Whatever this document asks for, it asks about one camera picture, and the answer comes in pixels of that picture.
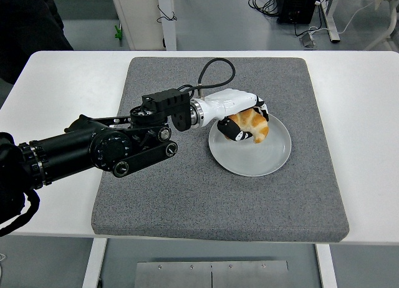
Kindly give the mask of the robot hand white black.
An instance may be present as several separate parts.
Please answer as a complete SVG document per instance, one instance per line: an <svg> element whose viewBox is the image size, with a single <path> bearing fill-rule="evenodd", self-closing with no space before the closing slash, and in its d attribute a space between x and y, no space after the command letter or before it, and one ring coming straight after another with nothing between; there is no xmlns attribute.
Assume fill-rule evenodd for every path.
<svg viewBox="0 0 399 288"><path fill-rule="evenodd" d="M217 129L232 141L252 138L261 143L269 133L265 101L257 95L225 89L191 101L191 126L204 127L217 120Z"/></svg>

